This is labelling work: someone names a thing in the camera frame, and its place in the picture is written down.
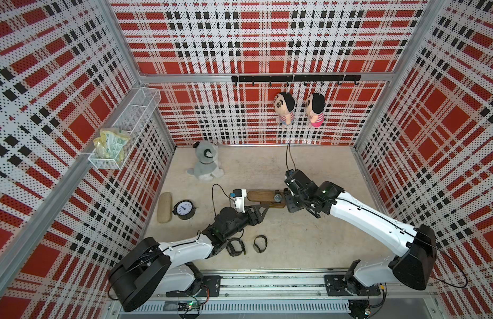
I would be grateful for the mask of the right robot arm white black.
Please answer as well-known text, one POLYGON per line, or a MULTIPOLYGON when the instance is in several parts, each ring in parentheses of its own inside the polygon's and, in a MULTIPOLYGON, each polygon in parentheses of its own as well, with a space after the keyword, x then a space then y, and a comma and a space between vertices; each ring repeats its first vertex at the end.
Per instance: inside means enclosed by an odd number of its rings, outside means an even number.
POLYGON ((284 196, 289 212, 306 210, 320 218, 324 213, 348 222, 380 243, 391 255, 376 261, 355 260, 339 284, 352 295, 381 283, 401 283, 417 291, 427 288, 435 261, 435 232, 426 225, 414 227, 388 217, 362 203, 343 187, 325 181, 317 186, 300 170, 285 173, 284 196))

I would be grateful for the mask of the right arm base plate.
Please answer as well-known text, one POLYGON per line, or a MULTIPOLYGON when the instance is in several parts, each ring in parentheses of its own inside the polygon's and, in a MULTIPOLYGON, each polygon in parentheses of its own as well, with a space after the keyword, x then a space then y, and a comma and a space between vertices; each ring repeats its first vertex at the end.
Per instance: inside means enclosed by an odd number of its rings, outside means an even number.
POLYGON ((365 287, 354 277, 347 278, 344 274, 325 275, 325 287, 328 296, 380 296, 377 285, 365 287))

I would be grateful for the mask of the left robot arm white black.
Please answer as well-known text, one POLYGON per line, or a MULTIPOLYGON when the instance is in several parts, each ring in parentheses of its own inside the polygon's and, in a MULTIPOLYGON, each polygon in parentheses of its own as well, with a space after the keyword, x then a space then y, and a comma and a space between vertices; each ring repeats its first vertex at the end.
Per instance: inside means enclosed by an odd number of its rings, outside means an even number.
POLYGON ((214 223, 195 237, 163 243, 153 237, 143 239, 108 276, 122 309, 136 310, 157 293, 196 290, 194 282, 199 280, 199 271, 193 262, 218 255, 238 232, 262 223, 268 210, 267 205, 250 205, 239 213, 225 207, 215 216, 214 223))

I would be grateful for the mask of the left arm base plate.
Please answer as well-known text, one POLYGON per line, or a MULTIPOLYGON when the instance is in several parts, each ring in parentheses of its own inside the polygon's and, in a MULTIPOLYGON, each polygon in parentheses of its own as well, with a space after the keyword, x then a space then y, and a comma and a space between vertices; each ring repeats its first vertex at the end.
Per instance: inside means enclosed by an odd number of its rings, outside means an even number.
POLYGON ((166 297, 183 297, 183 296, 197 296, 197 297, 218 297, 221 289, 221 276, 203 276, 197 278, 189 286, 186 291, 169 291, 165 293, 166 297))

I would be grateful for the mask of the slim black watch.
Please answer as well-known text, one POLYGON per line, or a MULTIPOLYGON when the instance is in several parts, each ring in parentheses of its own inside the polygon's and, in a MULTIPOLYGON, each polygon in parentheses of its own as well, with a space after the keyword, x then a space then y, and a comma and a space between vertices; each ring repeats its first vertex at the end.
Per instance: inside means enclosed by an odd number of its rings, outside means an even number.
POLYGON ((283 201, 283 196, 279 191, 274 192, 274 202, 275 203, 282 203, 283 201))
POLYGON ((253 248, 254 250, 261 254, 264 253, 267 249, 268 246, 268 239, 265 235, 258 235, 255 237, 253 241, 253 248))

